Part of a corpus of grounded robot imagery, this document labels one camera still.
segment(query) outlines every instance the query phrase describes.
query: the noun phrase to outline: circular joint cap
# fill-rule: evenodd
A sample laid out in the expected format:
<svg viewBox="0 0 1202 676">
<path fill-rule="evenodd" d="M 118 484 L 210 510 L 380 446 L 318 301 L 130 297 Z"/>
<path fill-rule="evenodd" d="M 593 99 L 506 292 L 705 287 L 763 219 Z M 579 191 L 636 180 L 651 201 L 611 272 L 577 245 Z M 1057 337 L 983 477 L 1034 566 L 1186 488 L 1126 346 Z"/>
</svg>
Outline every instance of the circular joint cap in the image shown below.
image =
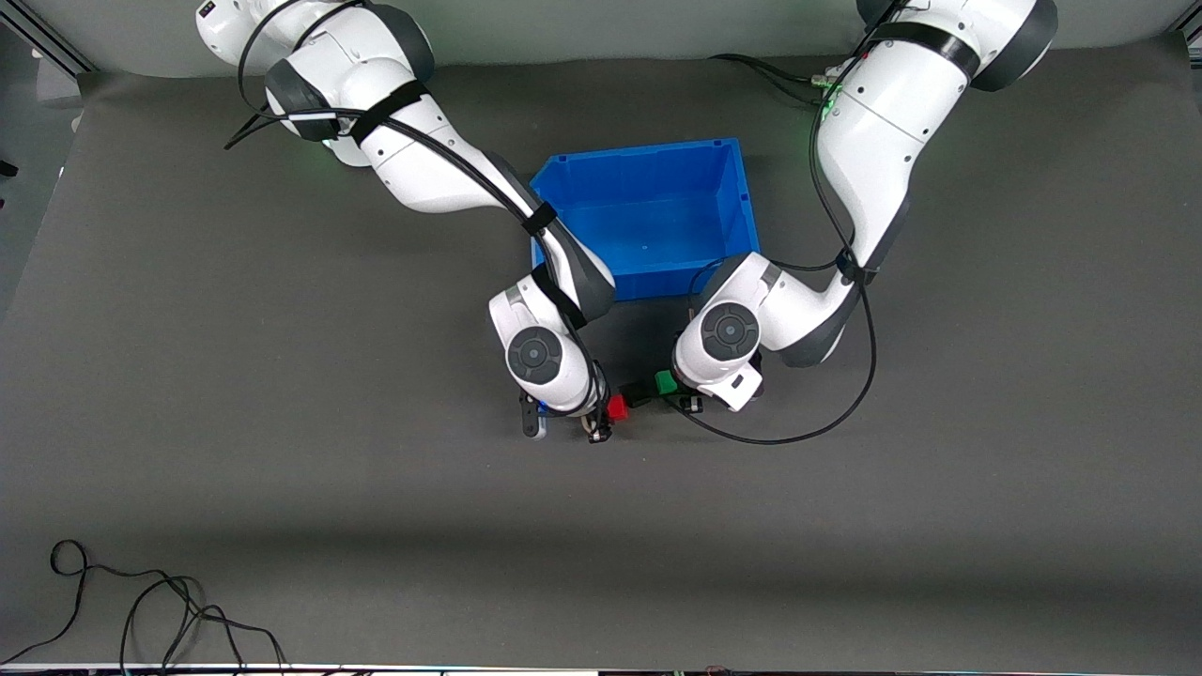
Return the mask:
<svg viewBox="0 0 1202 676">
<path fill-rule="evenodd" d="M 738 303 L 714 306 L 702 319 L 701 344 L 718 361 L 745 357 L 760 344 L 760 322 Z"/>
<path fill-rule="evenodd" d="M 507 357 L 510 370 L 519 380 L 546 385 L 559 375 L 559 363 L 564 348 L 549 328 L 532 326 L 523 328 L 510 340 Z"/>
</svg>

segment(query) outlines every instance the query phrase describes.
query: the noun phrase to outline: black object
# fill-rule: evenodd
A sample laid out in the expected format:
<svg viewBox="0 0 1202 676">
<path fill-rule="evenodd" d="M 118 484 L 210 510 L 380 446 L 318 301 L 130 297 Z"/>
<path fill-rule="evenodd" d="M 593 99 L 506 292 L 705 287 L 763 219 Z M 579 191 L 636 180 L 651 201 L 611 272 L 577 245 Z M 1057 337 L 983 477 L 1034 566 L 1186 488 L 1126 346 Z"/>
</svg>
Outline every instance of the black object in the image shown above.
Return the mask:
<svg viewBox="0 0 1202 676">
<path fill-rule="evenodd" d="M 303 78 L 286 59 L 276 61 L 267 71 L 264 85 L 285 113 L 329 107 L 329 101 L 321 95 L 321 91 Z M 303 120 L 293 121 L 292 125 L 305 141 L 327 141 L 338 137 L 337 120 Z"/>
<path fill-rule="evenodd" d="M 605 444 L 611 437 L 613 437 L 613 428 L 609 426 L 608 417 L 602 415 L 597 419 L 593 432 L 589 432 L 589 444 Z"/>
<path fill-rule="evenodd" d="M 840 251 L 834 259 L 834 265 L 843 273 L 845 283 L 871 284 L 876 279 L 875 269 L 865 269 L 852 262 L 850 251 Z"/>
<path fill-rule="evenodd" d="M 641 405 L 648 404 L 660 398 L 660 391 L 655 386 L 654 379 L 638 380 L 636 383 L 627 383 L 621 387 L 618 387 L 618 393 L 626 399 L 626 408 L 637 409 Z"/>
<path fill-rule="evenodd" d="M 981 55 L 972 47 L 969 47 L 968 42 L 935 26 L 911 22 L 887 23 L 873 31 L 868 43 L 875 45 L 891 40 L 912 42 L 930 49 L 960 69 L 969 79 L 972 79 L 981 67 Z"/>
<path fill-rule="evenodd" d="M 755 395 L 751 395 L 751 401 L 754 402 L 754 401 L 756 401 L 756 399 L 758 399 L 760 397 L 763 396 L 763 386 L 764 386 L 764 381 L 762 380 L 762 378 L 763 378 L 763 351 L 762 350 L 756 350 L 755 354 L 751 355 L 751 360 L 748 363 L 751 364 L 751 368 L 756 369 L 756 372 L 760 373 L 760 378 L 761 378 L 760 386 L 755 389 Z"/>
<path fill-rule="evenodd" d="M 393 113 L 404 108 L 405 106 L 412 106 L 413 103 L 422 100 L 422 96 L 429 94 L 430 90 L 426 89 L 426 85 L 419 81 L 410 81 L 401 84 L 397 89 L 392 90 L 383 99 L 375 102 L 374 106 L 363 111 L 359 119 L 355 120 L 355 125 L 351 126 L 351 138 L 355 140 L 357 146 L 363 146 L 363 141 L 373 132 L 377 126 L 383 124 L 383 120 L 392 117 Z M 315 108 L 323 108 L 326 106 L 314 106 Z"/>
<path fill-rule="evenodd" d="M 530 218 L 522 221 L 522 230 L 525 230 L 530 237 L 537 237 L 557 218 L 559 214 L 555 213 L 555 207 L 552 207 L 551 202 L 543 202 L 530 214 Z"/>
<path fill-rule="evenodd" d="M 697 395 L 689 395 L 680 397 L 679 399 L 680 410 L 696 415 L 706 413 L 706 402 Z"/>
<path fill-rule="evenodd" d="M 972 88 L 982 91 L 1005 89 L 1023 77 L 1052 45 L 1060 14 L 1053 0 L 1036 0 L 1027 20 L 981 75 L 972 81 Z"/>
<path fill-rule="evenodd" d="M 530 395 L 522 392 L 522 433 L 530 439 L 538 438 L 538 428 L 542 426 L 542 421 L 538 416 L 538 402 L 534 401 Z"/>
</svg>

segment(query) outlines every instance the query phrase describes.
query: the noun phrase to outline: white robot link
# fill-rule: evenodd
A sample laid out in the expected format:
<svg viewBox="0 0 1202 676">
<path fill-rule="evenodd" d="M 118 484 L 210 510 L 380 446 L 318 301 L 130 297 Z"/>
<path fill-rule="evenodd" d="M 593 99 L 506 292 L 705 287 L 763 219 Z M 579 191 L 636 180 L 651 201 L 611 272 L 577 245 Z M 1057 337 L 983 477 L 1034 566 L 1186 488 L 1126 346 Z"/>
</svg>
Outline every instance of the white robot link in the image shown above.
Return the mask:
<svg viewBox="0 0 1202 676">
<path fill-rule="evenodd" d="M 726 261 L 682 333 L 673 367 L 685 384 L 740 410 L 762 384 L 760 346 L 786 366 L 823 362 L 879 272 L 909 208 L 910 171 L 966 87 L 1002 89 L 1042 59 L 1055 35 L 1053 0 L 858 0 L 877 25 L 817 131 L 817 161 L 853 226 L 851 255 L 814 291 L 758 254 Z"/>
<path fill-rule="evenodd" d="M 488 304 L 510 374 L 557 411 L 591 413 L 605 387 L 597 383 L 600 370 L 572 339 L 572 327 L 609 310 L 613 275 L 507 162 L 477 150 L 454 130 L 422 85 L 434 72 L 434 55 L 417 23 L 401 10 L 367 1 L 206 0 L 196 26 L 214 54 L 238 65 L 267 18 L 263 49 L 279 59 L 267 71 L 267 101 L 276 115 L 296 113 L 284 121 L 290 131 L 325 143 L 344 164 L 370 166 L 400 203 L 418 212 L 517 206 L 549 266 Z M 350 125 L 333 114 L 311 113 L 333 108 L 363 114 Z M 381 124 L 386 118 L 452 150 L 508 204 L 429 147 Z"/>
</svg>

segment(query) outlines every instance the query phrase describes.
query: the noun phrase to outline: gray backdrop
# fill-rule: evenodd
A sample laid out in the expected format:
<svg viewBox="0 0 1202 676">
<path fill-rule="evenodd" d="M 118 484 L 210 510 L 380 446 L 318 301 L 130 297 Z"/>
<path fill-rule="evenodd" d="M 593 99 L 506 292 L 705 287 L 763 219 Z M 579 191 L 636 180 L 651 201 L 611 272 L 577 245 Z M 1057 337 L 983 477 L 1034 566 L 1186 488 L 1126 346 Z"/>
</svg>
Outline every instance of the gray backdrop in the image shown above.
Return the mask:
<svg viewBox="0 0 1202 676">
<path fill-rule="evenodd" d="M 25 0 L 101 70 L 233 72 L 196 36 L 201 0 Z M 381 0 L 422 24 L 441 64 L 832 54 L 863 35 L 855 0 Z M 1168 30 L 1194 0 L 1057 0 L 1055 46 L 1106 47 Z"/>
<path fill-rule="evenodd" d="M 0 328 L 0 644 L 64 619 L 46 553 L 76 536 L 198 576 L 294 660 L 1197 672 L 1188 73 L 1173 36 L 970 93 L 873 286 L 876 389 L 784 449 L 661 407 L 603 446 L 566 423 L 525 441 L 484 308 L 528 268 L 502 212 L 405 210 L 282 130 L 224 153 L 245 117 L 228 79 L 93 79 Z M 451 67 L 430 87 L 526 173 L 737 136 L 764 250 L 834 251 L 809 113 L 738 65 Z M 620 378 L 661 366 L 684 321 L 680 300 L 626 306 L 585 337 Z M 820 368 L 769 357 L 767 397 L 708 419 L 826 422 L 864 375 L 861 321 Z M 30 658 L 114 659 L 136 591 L 97 579 Z M 212 631 L 191 658 L 228 659 Z"/>
<path fill-rule="evenodd" d="M 0 320 L 17 291 L 20 271 L 59 170 L 75 135 L 71 120 L 79 109 L 54 109 L 37 103 L 37 60 L 17 34 L 0 28 L 0 159 L 20 170 L 0 179 Z"/>
</svg>

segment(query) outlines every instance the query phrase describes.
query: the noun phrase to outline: black cable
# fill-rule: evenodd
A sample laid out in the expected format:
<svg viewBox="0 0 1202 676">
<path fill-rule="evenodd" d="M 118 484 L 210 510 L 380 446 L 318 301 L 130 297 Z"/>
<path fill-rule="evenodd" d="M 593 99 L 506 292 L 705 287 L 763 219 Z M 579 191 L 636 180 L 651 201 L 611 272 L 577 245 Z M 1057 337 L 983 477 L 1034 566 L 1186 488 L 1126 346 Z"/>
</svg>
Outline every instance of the black cable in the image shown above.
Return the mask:
<svg viewBox="0 0 1202 676">
<path fill-rule="evenodd" d="M 787 79 L 789 82 L 796 82 L 798 84 L 810 84 L 810 78 L 808 77 L 793 75 L 786 70 L 779 69 L 769 64 L 768 61 L 764 61 L 763 59 L 756 59 L 755 57 L 748 57 L 746 54 L 731 54 L 731 53 L 714 54 L 713 57 L 710 57 L 710 59 L 715 59 L 719 61 L 734 61 L 738 64 L 744 64 L 756 70 L 768 71 L 781 79 Z"/>
<path fill-rule="evenodd" d="M 817 100 L 817 99 L 807 99 L 807 97 L 802 96 L 801 94 L 798 94 L 798 93 L 789 89 L 784 84 L 776 82 L 776 79 L 774 79 L 773 76 L 780 77 L 780 78 L 783 78 L 783 79 L 785 79 L 787 82 L 793 82 L 793 83 L 797 83 L 797 84 L 805 84 L 805 85 L 810 84 L 809 79 L 805 79 L 805 78 L 798 77 L 796 75 L 792 75 L 790 72 L 783 71 L 783 70 L 778 69 L 776 66 L 773 66 L 772 64 L 768 64 L 767 61 L 762 61 L 760 59 L 755 59 L 755 58 L 746 57 L 746 55 L 743 55 L 743 54 L 715 54 L 715 55 L 710 57 L 710 59 L 716 59 L 716 60 L 720 60 L 720 61 L 732 61 L 732 63 L 743 64 L 743 65 L 750 67 L 752 71 L 755 71 L 756 75 L 758 75 L 760 77 L 762 77 L 764 81 L 768 82 L 768 84 L 773 85 L 773 88 L 775 88 L 778 91 L 780 91 L 785 96 L 789 96 L 790 99 L 792 99 L 795 101 L 799 101 L 802 103 L 805 103 L 807 106 L 820 106 L 821 105 L 820 100 Z"/>
<path fill-rule="evenodd" d="M 724 256 L 721 259 L 714 259 L 714 260 L 709 261 L 708 263 L 704 265 L 704 267 L 702 267 L 696 273 L 694 273 L 692 279 L 689 280 L 689 293 L 688 293 L 686 298 L 689 300 L 688 302 L 689 302 L 690 319 L 692 319 L 692 316 L 691 316 L 692 313 L 696 312 L 696 309 L 694 308 L 692 301 L 694 301 L 694 298 L 697 297 L 697 280 L 701 279 L 701 275 L 706 274 L 706 272 L 708 272 L 708 271 L 713 269 L 714 267 L 721 265 L 728 257 L 730 256 Z M 783 262 L 783 261 L 769 261 L 769 262 L 772 262 L 772 265 L 774 265 L 776 267 L 785 268 L 785 269 L 792 269 L 792 271 L 797 271 L 797 272 L 822 272 L 822 271 L 827 271 L 827 269 L 831 269 L 834 266 L 837 266 L 839 263 L 839 259 L 834 259 L 831 262 L 822 263 L 820 266 L 799 266 L 799 265 L 793 265 L 793 263 L 786 263 L 786 262 Z"/>
<path fill-rule="evenodd" d="M 258 40 L 260 35 L 262 35 L 263 29 L 266 29 L 267 25 L 272 23 L 272 19 L 274 19 L 278 16 L 280 16 L 281 12 L 286 11 L 288 7 L 296 5 L 297 2 L 304 2 L 304 1 L 307 1 L 307 0 L 285 0 L 282 4 L 280 4 L 274 10 L 272 10 L 270 12 L 268 12 L 258 22 L 258 24 L 255 25 L 255 29 L 251 30 L 250 35 L 246 37 L 246 43 L 243 45 L 243 47 L 242 47 L 242 54 L 238 57 L 238 95 L 242 96 L 242 101 L 244 103 L 246 103 L 248 108 L 250 108 L 252 111 L 256 109 L 255 105 L 251 103 L 250 99 L 246 96 L 246 83 L 245 83 L 246 60 L 250 58 L 250 51 L 251 51 L 251 48 L 255 47 L 255 41 Z M 267 114 L 267 113 L 260 113 L 260 114 L 262 114 L 263 117 L 270 117 L 273 119 L 280 119 L 279 115 L 273 115 L 273 114 Z"/>
<path fill-rule="evenodd" d="M 664 397 L 664 401 L 667 402 L 670 407 L 672 407 L 672 410 L 683 415 L 685 419 L 689 420 L 689 422 L 692 422 L 697 427 L 701 427 L 702 429 L 710 432 L 713 434 L 718 434 L 719 437 L 722 437 L 725 439 L 730 439 L 731 441 L 738 441 L 740 444 L 751 444 L 755 446 L 785 446 L 789 444 L 809 441 L 810 439 L 821 437 L 827 432 L 831 432 L 835 427 L 839 427 L 849 417 L 851 417 L 852 414 L 856 413 L 856 409 L 859 408 L 859 404 L 863 403 L 863 401 L 868 397 L 869 390 L 873 389 L 873 381 L 876 379 L 876 326 L 873 324 L 873 310 L 868 306 L 868 293 L 865 293 L 864 291 L 863 283 L 856 283 L 856 289 L 859 292 L 859 301 L 864 304 L 864 321 L 865 324 L 868 324 L 868 345 L 869 345 L 869 352 L 871 355 L 870 357 L 871 361 L 868 364 L 868 376 L 864 379 L 864 386 L 861 387 L 859 395 L 856 396 L 856 401 L 853 401 L 851 405 L 847 407 L 847 409 L 844 410 L 841 415 L 839 415 L 839 417 L 834 419 L 834 421 L 829 422 L 828 425 L 820 427 L 813 432 L 807 432 L 805 434 L 798 434 L 797 437 L 787 437 L 784 439 L 752 439 L 749 437 L 740 437 L 738 434 L 726 432 L 725 429 L 719 429 L 718 427 L 714 427 L 708 422 L 698 420 L 695 415 L 680 408 L 679 404 L 677 404 L 668 397 Z"/>
<path fill-rule="evenodd" d="M 346 10 L 350 10 L 351 7 L 362 7 L 364 4 L 365 4 L 365 0 L 351 0 L 350 2 L 345 2 L 343 5 L 339 5 L 339 6 L 334 7 L 331 11 L 326 12 L 325 14 L 321 16 L 321 18 L 319 18 L 316 22 L 314 22 L 313 25 L 310 25 L 308 29 L 305 29 L 305 31 L 303 34 L 300 34 L 300 37 L 298 37 L 297 41 L 296 41 L 296 43 L 292 45 L 292 51 L 296 52 L 297 49 L 299 49 L 300 46 L 304 45 L 305 41 L 309 40 L 309 37 L 311 37 L 313 34 L 316 32 L 316 30 L 323 23 L 326 23 L 327 20 L 329 20 L 331 18 L 333 18 L 339 12 L 344 12 Z M 246 54 L 250 53 L 250 41 L 246 42 L 246 46 L 243 49 L 245 51 Z M 242 82 L 242 73 L 239 73 L 239 87 L 242 87 L 240 82 Z M 226 142 L 224 149 L 228 150 L 230 148 L 233 148 L 243 138 L 245 138 L 246 136 L 250 136 L 250 134 L 254 134 L 255 131 L 258 131 L 257 129 L 255 129 L 255 130 L 251 130 L 245 136 L 242 135 L 244 131 L 246 131 L 248 129 L 250 129 L 250 126 L 252 124 L 255 124 L 256 120 L 263 118 L 264 117 L 263 113 L 266 113 L 268 111 L 268 108 L 270 108 L 270 103 L 263 103 L 258 108 L 258 112 L 256 112 L 255 114 L 250 115 L 250 119 L 248 119 L 246 123 L 243 124 L 242 128 L 239 128 L 238 131 L 236 131 L 232 137 L 230 137 L 230 141 Z"/>
<path fill-rule="evenodd" d="M 75 550 L 79 553 L 81 564 L 79 568 L 76 570 L 65 570 L 59 565 L 59 557 L 63 550 L 67 546 L 75 547 Z M 221 606 L 214 604 L 202 606 L 200 603 L 197 603 L 190 587 L 190 585 L 195 586 L 197 592 L 200 592 L 201 583 L 195 577 L 188 575 L 168 575 L 166 571 L 160 570 L 157 568 L 149 570 L 141 570 L 138 573 L 126 573 L 124 570 L 118 570 L 115 568 L 111 568 L 108 565 L 103 565 L 100 563 L 90 563 L 88 561 L 87 550 L 84 550 L 84 546 L 79 544 L 77 540 L 60 540 L 54 545 L 53 548 L 50 548 L 50 570 L 55 575 L 59 575 L 61 577 L 77 577 L 77 576 L 79 577 L 79 583 L 76 586 L 75 605 L 71 610 L 71 617 L 67 618 L 66 624 L 63 625 L 63 629 L 60 629 L 58 634 L 50 636 L 44 641 L 38 641 L 31 646 L 26 646 L 17 651 L 14 654 L 8 657 L 4 662 L 0 662 L 0 665 L 17 660 L 24 654 L 29 653 L 30 651 L 43 646 L 48 646 L 54 641 L 61 639 L 64 635 L 66 635 L 66 633 L 71 629 L 71 627 L 75 625 L 76 619 L 79 617 L 79 609 L 83 605 L 83 591 L 88 582 L 88 574 L 91 573 L 93 570 L 101 570 L 109 575 L 117 577 L 126 577 L 126 579 L 144 577 L 148 575 L 154 575 L 159 577 L 159 580 L 150 583 L 138 594 L 137 599 L 133 601 L 133 605 L 130 607 L 129 613 L 126 613 L 125 616 L 125 624 L 121 629 L 120 652 L 118 654 L 120 670 L 123 674 L 125 672 L 125 651 L 129 644 L 130 631 L 133 628 L 133 621 L 135 617 L 137 616 L 138 607 L 141 607 L 142 601 L 145 600 L 145 598 L 151 592 L 154 592 L 160 587 L 167 587 L 168 589 L 171 589 L 172 593 L 174 593 L 184 604 L 184 615 L 180 618 L 179 629 L 175 631 L 175 635 L 172 639 L 171 646 L 167 648 L 167 652 L 163 653 L 163 659 L 161 665 L 162 674 L 166 674 L 167 666 L 171 663 L 171 659 L 174 657 L 175 652 L 178 651 L 179 646 L 184 642 L 188 635 L 195 628 L 198 627 L 198 623 L 201 622 L 212 622 L 215 624 L 220 624 L 221 627 L 225 628 L 226 639 L 230 644 L 230 650 L 233 653 L 234 659 L 237 659 L 239 669 L 245 669 L 246 662 L 245 659 L 243 659 L 242 652 L 238 650 L 238 642 L 234 640 L 233 636 L 234 629 L 242 631 L 263 634 L 272 644 L 272 650 L 275 653 L 276 663 L 281 671 L 284 669 L 284 664 L 287 663 L 287 658 L 284 656 L 284 648 L 280 646 L 280 642 L 275 639 L 275 635 L 272 634 L 269 630 L 263 629 L 261 627 L 254 627 L 251 624 L 244 624 L 230 619 L 226 616 L 225 611 L 221 610 Z"/>
<path fill-rule="evenodd" d="M 893 13 L 897 11 L 898 7 L 900 7 L 903 5 L 904 1 L 905 0 L 893 0 L 889 4 L 889 7 L 885 11 L 883 14 L 881 14 L 880 19 L 877 19 L 876 23 L 864 32 L 864 37 L 859 41 L 859 43 L 856 46 L 856 48 L 851 52 L 851 58 L 852 59 L 862 58 L 861 55 L 863 54 L 864 46 L 868 45 L 868 41 L 871 38 L 873 32 L 875 32 L 875 30 L 877 28 L 880 28 L 881 24 L 883 24 L 887 19 L 892 18 Z M 721 55 L 721 57 L 737 57 L 737 55 L 728 54 L 728 55 Z M 736 59 L 736 58 L 728 58 L 727 60 L 737 60 L 737 61 L 740 61 L 740 63 L 746 63 L 744 59 Z M 819 136 L 819 126 L 821 126 L 821 124 L 822 124 L 822 117 L 823 117 L 823 113 L 826 111 L 827 103 L 835 95 L 838 95 L 840 88 L 843 87 L 844 79 L 846 79 L 847 73 L 851 72 L 852 67 L 855 67 L 855 64 L 847 64 L 846 67 L 843 69 L 843 72 L 839 73 L 839 77 L 834 81 L 834 83 L 826 90 L 826 93 L 822 96 L 822 101 L 821 101 L 821 105 L 819 106 L 819 111 L 814 115 L 814 124 L 810 126 L 810 143 L 809 143 L 810 156 L 809 156 L 809 165 L 810 165 L 810 178 L 811 178 L 811 180 L 814 183 L 814 190 L 819 195 L 819 201 L 822 203 L 822 209 L 826 212 L 827 218 L 831 219 L 831 225 L 834 226 L 834 231 L 839 236 L 839 242 L 843 244 L 843 255 L 846 256 L 849 263 L 851 265 L 851 269 L 859 269 L 859 263 L 856 260 L 856 254 L 851 249 L 851 242 L 855 239 L 855 232 L 852 232 L 851 238 L 849 238 L 844 233 L 843 227 L 839 226 L 839 219 L 838 219 L 838 217 L 835 217 L 834 209 L 832 209 L 832 207 L 831 207 L 831 203 L 829 203 L 829 201 L 827 198 L 826 191 L 822 189 L 822 182 L 819 179 L 819 165 L 817 165 L 817 136 Z M 784 73 L 784 76 L 789 76 L 790 75 L 790 73 L 787 73 L 785 71 L 781 71 L 781 73 Z M 869 360 L 869 364 L 868 364 L 868 375 L 864 378 L 864 385 L 863 385 L 863 387 L 861 387 L 859 395 L 856 397 L 856 399 L 851 403 L 850 407 L 847 407 L 846 410 L 844 410 L 844 413 L 841 415 L 839 415 L 839 417 L 837 417 L 831 423 L 828 423 L 828 425 L 826 425 L 823 427 L 820 427 L 819 429 L 815 429 L 813 432 L 808 432 L 805 434 L 798 434 L 796 437 L 787 437 L 787 438 L 784 438 L 784 439 L 752 439 L 752 438 L 749 438 L 749 437 L 740 437 L 738 434 L 733 434 L 731 432 L 726 432 L 724 429 L 719 429 L 718 427 L 714 427 L 713 425 L 709 425 L 708 422 L 698 420 L 692 414 L 690 414 L 689 411 L 684 410 L 683 408 L 680 408 L 678 404 L 676 404 L 671 399 L 668 399 L 668 398 L 665 397 L 665 401 L 668 403 L 670 407 L 672 407 L 672 410 L 674 410 L 674 411 L 679 413 L 680 415 L 685 416 L 690 422 L 692 422 L 694 425 L 701 427 L 702 429 L 706 429 L 707 432 L 710 432 L 710 433 L 716 434 L 719 437 L 722 437 L 725 439 L 730 439 L 732 441 L 738 441 L 738 443 L 742 443 L 742 444 L 752 444 L 752 445 L 757 445 L 757 446 L 783 446 L 783 445 L 786 445 L 786 444 L 797 444 L 799 441 L 808 441 L 810 439 L 814 439 L 815 437 L 821 437 L 822 434 L 826 434 L 827 432 L 831 432 L 835 427 L 839 427 L 849 417 L 851 417 L 851 415 L 853 413 L 856 413 L 856 409 L 859 408 L 859 404 L 863 403 L 863 401 L 864 401 L 865 397 L 868 397 L 868 392 L 873 387 L 873 381 L 876 379 L 876 326 L 873 322 L 873 310 L 871 310 L 871 307 L 868 303 L 868 289 L 865 287 L 863 275 L 859 275 L 855 280 L 855 285 L 856 285 L 856 292 L 859 293 L 859 301 L 864 304 L 864 321 L 868 325 L 868 344 L 869 344 L 869 354 L 870 354 L 870 360 Z"/>
<path fill-rule="evenodd" d="M 776 267 L 785 268 L 785 269 L 792 269 L 792 271 L 796 271 L 796 272 L 822 272 L 822 271 L 831 269 L 834 266 L 839 265 L 839 260 L 838 259 L 835 259 L 835 260 L 833 260 L 833 261 L 831 261 L 828 263 L 822 263 L 820 266 L 798 266 L 798 265 L 786 263 L 786 262 L 781 262 L 781 261 L 772 261 L 772 262 Z"/>
</svg>

